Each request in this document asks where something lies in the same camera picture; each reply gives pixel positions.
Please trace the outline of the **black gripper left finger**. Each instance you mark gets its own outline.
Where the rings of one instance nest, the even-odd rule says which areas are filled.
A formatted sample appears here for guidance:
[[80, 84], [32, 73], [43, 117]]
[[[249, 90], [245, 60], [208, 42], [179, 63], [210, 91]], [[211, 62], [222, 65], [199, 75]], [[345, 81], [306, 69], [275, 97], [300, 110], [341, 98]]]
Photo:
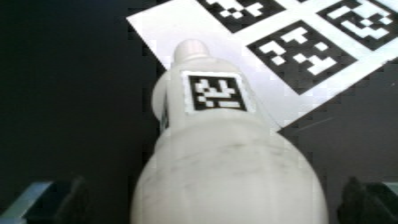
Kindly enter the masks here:
[[11, 206], [11, 224], [89, 224], [85, 180], [34, 182]]

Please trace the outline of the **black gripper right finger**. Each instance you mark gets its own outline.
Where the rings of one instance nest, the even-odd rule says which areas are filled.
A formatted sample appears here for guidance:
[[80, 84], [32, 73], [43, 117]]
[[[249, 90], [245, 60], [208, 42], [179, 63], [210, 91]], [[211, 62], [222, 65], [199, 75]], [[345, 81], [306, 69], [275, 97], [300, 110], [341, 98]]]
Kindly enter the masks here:
[[398, 181], [348, 179], [338, 207], [339, 224], [398, 224]]

